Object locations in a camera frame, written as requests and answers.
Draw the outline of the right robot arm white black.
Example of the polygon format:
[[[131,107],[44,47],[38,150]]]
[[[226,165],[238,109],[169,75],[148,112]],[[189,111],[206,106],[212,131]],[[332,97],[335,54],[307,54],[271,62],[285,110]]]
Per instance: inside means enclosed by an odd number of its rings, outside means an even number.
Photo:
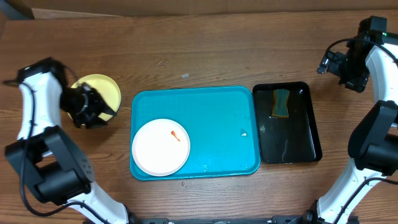
[[[330,72],[347,88],[361,92],[372,81],[375,104],[352,132],[349,161],[331,189],[314,201],[294,223],[357,223],[351,212],[366,194],[397,170],[397,39],[379,37],[345,39],[345,54],[327,49],[318,73]]]

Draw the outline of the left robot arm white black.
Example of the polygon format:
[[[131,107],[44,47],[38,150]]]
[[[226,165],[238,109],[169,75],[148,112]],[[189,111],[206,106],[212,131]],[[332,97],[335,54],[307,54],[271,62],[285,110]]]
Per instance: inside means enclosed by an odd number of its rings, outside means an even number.
[[[19,176],[22,202],[30,213],[49,217],[70,207],[92,223],[139,223],[123,203],[112,199],[95,181],[90,160],[63,131],[60,112],[75,127],[103,127],[100,114],[116,116],[99,91],[88,83],[68,86],[69,67],[51,57],[18,71],[6,86],[23,97],[23,118],[16,142],[5,157]]]

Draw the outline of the green yellow scrubbing sponge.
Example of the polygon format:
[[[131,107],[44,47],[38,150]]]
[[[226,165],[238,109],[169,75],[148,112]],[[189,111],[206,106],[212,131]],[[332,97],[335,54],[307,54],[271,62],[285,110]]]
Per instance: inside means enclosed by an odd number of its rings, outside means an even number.
[[[272,113],[271,116],[274,118],[288,118],[288,100],[290,91],[286,89],[276,89],[273,91],[272,100]]]

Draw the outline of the light green round plate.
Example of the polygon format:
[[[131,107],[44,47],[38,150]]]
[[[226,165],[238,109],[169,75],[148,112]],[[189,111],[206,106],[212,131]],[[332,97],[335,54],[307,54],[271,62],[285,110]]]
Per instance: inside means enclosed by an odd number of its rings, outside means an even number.
[[[112,78],[102,74],[91,74],[80,78],[70,88],[77,88],[82,83],[87,83],[91,87],[95,88],[103,97],[105,102],[115,110],[116,113],[118,112],[121,104],[121,91],[117,83]],[[108,121],[115,116],[101,113],[99,117],[104,119],[108,124]]]

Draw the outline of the white plate with ketchup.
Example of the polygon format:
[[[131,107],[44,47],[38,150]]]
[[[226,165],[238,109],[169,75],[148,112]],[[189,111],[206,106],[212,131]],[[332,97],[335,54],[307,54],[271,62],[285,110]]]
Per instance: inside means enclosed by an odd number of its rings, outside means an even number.
[[[155,119],[143,125],[131,146],[136,166],[146,174],[163,177],[180,170],[190,155],[190,138],[179,123]]]

